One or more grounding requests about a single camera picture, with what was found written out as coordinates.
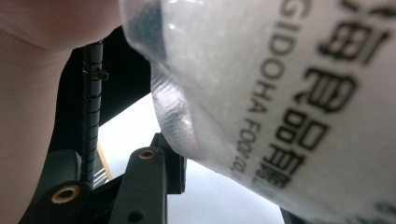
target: black plastic part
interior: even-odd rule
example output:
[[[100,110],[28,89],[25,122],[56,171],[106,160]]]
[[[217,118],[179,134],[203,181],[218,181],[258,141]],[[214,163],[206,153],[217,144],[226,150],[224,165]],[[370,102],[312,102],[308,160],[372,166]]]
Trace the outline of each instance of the black plastic part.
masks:
[[[152,144],[164,147],[145,147],[135,151],[128,162],[124,176],[90,190],[88,183],[68,182],[50,189],[36,206],[30,207],[21,224],[25,223],[147,223],[163,224],[167,220],[167,186],[178,186],[184,191],[184,159],[171,159],[176,154],[160,133],[155,134]],[[178,178],[169,179],[168,167],[177,172]],[[92,172],[81,172],[90,178]],[[64,186],[82,186],[78,199],[62,206],[52,204],[51,195]]]
[[[103,41],[84,47],[82,75],[83,90],[83,147],[81,163],[81,181],[93,188],[93,170],[95,150],[99,133],[102,78],[108,79],[108,72],[102,70]]]
[[[104,40],[103,68],[111,74],[102,82],[100,125],[144,97],[150,90],[149,62],[130,48],[122,28],[117,28]],[[83,84],[81,62],[83,48],[73,50],[59,83],[56,117],[49,151],[73,148],[82,151]]]
[[[295,216],[294,214],[280,208],[280,212],[282,214],[283,220],[285,224],[306,224],[303,220]]]
[[[33,206],[51,188],[65,181],[79,180],[81,157],[73,149],[62,149],[49,153],[29,206]]]
[[[161,149],[144,147],[131,155],[109,223],[166,223],[165,156]]]
[[[67,203],[54,203],[52,197],[58,190],[64,187],[77,186],[78,195]],[[79,181],[68,181],[58,185],[41,198],[36,207],[28,211],[25,219],[20,224],[41,224],[41,223],[84,223],[90,212],[85,210],[90,196],[90,187]]]
[[[186,188],[187,160],[178,155],[166,142],[162,133],[155,133],[151,147],[159,147],[165,152],[168,194],[181,194]]]

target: clear plastic packaging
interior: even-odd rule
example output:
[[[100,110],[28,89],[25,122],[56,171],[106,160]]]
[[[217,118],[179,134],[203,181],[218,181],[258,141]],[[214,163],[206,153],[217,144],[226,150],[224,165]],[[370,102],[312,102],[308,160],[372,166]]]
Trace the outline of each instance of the clear plastic packaging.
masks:
[[[174,150],[312,223],[396,223],[394,1],[120,9]]]

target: black metal bracket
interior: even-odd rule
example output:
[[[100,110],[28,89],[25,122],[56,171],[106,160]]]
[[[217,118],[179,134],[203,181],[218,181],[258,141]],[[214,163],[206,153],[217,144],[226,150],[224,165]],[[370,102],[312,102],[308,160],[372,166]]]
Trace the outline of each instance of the black metal bracket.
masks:
[[[83,181],[50,189],[20,223],[166,223],[166,194],[184,192],[186,162],[160,133],[152,145],[136,150],[125,174],[97,189]]]

